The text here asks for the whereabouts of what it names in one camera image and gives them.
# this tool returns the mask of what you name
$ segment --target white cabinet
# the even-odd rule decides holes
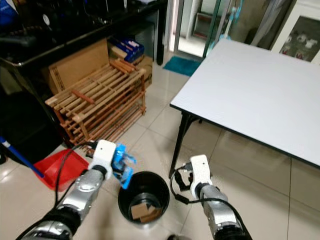
[[[271,49],[320,65],[320,0],[297,0]]]

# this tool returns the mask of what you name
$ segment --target blue mat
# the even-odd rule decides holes
[[[170,61],[166,63],[163,69],[191,76],[197,70],[201,62],[184,59],[178,56],[173,56]]]

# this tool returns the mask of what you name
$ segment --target red dustpan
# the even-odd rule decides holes
[[[70,149],[62,150],[34,164],[34,166],[44,174],[43,178],[37,174],[36,176],[51,190],[55,190],[61,162],[69,151]],[[73,151],[66,159],[62,168],[58,191],[62,192],[66,190],[84,170],[88,169],[88,165],[86,160]]]

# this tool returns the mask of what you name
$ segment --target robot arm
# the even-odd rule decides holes
[[[78,227],[88,215],[104,180],[114,175],[126,189],[133,169],[125,164],[132,158],[123,145],[99,140],[88,171],[79,176],[73,190],[49,211],[41,222],[27,233],[23,240],[72,240]]]
[[[215,240],[251,240],[240,215],[235,208],[228,203],[227,196],[217,187],[213,186],[210,179],[210,169],[205,155],[193,156],[190,162],[181,169],[191,171],[190,190],[194,198],[189,199],[173,192],[175,198],[185,204],[201,203],[206,215],[212,237]],[[181,177],[175,176],[179,185]]]

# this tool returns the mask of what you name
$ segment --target blue broom handle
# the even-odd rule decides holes
[[[45,175],[41,173],[31,162],[25,159],[10,143],[8,143],[3,136],[0,136],[0,143],[10,150],[21,162],[31,168],[40,178],[43,178]]]

